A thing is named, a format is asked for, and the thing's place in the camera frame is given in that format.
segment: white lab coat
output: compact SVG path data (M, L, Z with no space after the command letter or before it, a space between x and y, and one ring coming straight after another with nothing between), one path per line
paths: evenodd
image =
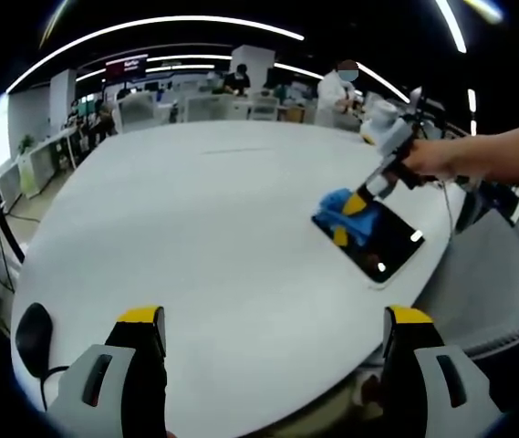
M342 80L335 70L325 75L317 84L317 110L314 124L328 128L342 128L357 125L358 121L349 113L344 114L344 106L336 102L355 98L354 86Z

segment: face mask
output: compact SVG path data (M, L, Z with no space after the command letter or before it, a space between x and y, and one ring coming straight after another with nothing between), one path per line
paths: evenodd
M358 70L339 70L338 75L346 82L352 82L358 78Z

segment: phone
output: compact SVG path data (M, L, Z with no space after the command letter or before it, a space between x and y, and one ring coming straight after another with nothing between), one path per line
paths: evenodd
M383 203L373 201L367 208L376 208L379 212L374 220L370 234L360 245L348 235L348 245L339 246L344 254L375 283L385 283L423 245L425 239L420 230L412 228ZM312 222L333 238L333 230L321 224L315 216Z

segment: blue cloth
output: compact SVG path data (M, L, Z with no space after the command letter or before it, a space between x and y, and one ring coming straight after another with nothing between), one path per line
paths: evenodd
M327 226L331 232L339 226L344 226L357 244L363 246L372 235L380 210L375 204L371 204L356 214L342 214L342 209L351 195L349 189L338 189L327 194L320 201L320 210L315 219L323 226Z

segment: round table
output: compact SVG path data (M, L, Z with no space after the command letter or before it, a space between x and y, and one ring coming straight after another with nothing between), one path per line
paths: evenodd
M383 308L410 306L448 243L444 193L386 200L426 242L381 290L310 221L325 193L380 163L357 134L213 121L106 139L71 176L30 243L12 333L33 302L54 322L50 366L103 343L129 308L166 314L166 422L181 438L234 437L285 418L382 341ZM463 191L448 187L453 221ZM12 339L16 377L38 380ZM57 378L47 383L54 399Z

